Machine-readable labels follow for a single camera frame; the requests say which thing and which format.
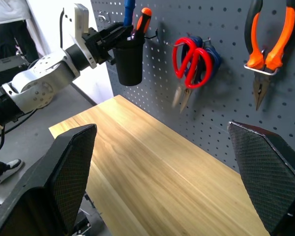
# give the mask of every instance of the orange screwdriver handle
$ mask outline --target orange screwdriver handle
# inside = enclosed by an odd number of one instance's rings
[[[268,54],[265,60],[266,67],[272,71],[280,68],[282,63],[282,57],[284,54],[284,48],[288,44],[295,26],[295,0],[287,1],[285,23],[281,36],[274,46],[273,50]]]
[[[262,6],[263,0],[252,0],[245,24],[245,43],[250,55],[247,66],[258,70],[262,69],[265,63],[257,41],[258,19]]]
[[[148,7],[143,8],[138,20],[136,35],[144,35],[147,32],[151,17],[152,10]]]

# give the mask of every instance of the black cup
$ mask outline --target black cup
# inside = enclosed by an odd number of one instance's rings
[[[113,48],[119,82],[135,86],[142,82],[144,38],[123,41]]]

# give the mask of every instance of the gray pegboard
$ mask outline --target gray pegboard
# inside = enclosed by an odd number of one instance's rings
[[[100,11],[108,12],[112,22],[123,21],[123,1],[92,1],[98,29],[109,24],[99,22]],[[284,58],[284,67],[273,78],[258,112],[255,111],[252,84],[254,73],[244,69],[249,55],[244,42],[244,25],[250,0],[137,0],[136,24],[143,7],[153,17],[147,36],[158,28],[158,39],[144,46],[143,81],[135,87],[119,84],[116,67],[108,65],[114,95],[145,110],[221,162],[238,171],[227,132],[231,120],[243,122],[281,135],[295,150],[295,43]],[[283,28],[286,0],[265,0],[259,18],[260,47],[272,48]],[[178,79],[172,66],[172,47],[186,33],[211,38],[224,62],[208,85],[195,90],[182,114],[171,103]]]

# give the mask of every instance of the blue screwdriver handle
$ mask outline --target blue screwdriver handle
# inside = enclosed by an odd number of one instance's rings
[[[124,21],[123,26],[132,25],[133,11],[136,6],[136,0],[124,0]]]

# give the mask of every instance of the white sneaker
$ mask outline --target white sneaker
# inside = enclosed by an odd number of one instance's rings
[[[17,172],[23,165],[23,161],[20,159],[15,159],[6,164],[0,162],[0,168],[2,168],[3,173],[0,175],[0,184],[8,177]]]

